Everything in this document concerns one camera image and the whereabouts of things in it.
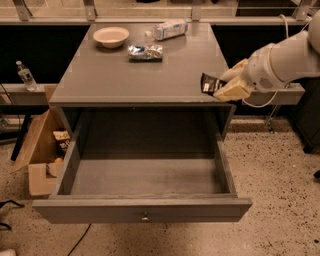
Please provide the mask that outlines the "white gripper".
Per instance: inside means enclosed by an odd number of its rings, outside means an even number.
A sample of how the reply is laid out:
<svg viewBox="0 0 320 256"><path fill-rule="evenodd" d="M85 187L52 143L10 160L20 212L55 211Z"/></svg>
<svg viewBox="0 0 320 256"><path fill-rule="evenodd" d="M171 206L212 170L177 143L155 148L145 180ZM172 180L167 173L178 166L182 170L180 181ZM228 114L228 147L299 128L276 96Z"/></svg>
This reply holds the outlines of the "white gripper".
<svg viewBox="0 0 320 256"><path fill-rule="evenodd" d="M244 58L225 71L220 79L228 83L213 96L228 102L248 98L254 88L263 93L282 89L284 83L275 75L271 65L273 46L270 43L256 50L248 59Z"/></svg>

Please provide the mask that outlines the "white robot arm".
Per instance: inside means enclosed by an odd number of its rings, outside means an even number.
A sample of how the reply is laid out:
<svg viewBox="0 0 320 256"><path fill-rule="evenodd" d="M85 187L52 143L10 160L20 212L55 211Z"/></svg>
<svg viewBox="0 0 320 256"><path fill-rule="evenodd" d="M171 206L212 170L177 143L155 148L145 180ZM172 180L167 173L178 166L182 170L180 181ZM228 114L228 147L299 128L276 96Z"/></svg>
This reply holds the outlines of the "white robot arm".
<svg viewBox="0 0 320 256"><path fill-rule="evenodd" d="M319 76L320 10L306 30L256 50L224 72L220 79L226 85L213 96L222 102L242 100L254 90L277 91L297 79Z"/></svg>

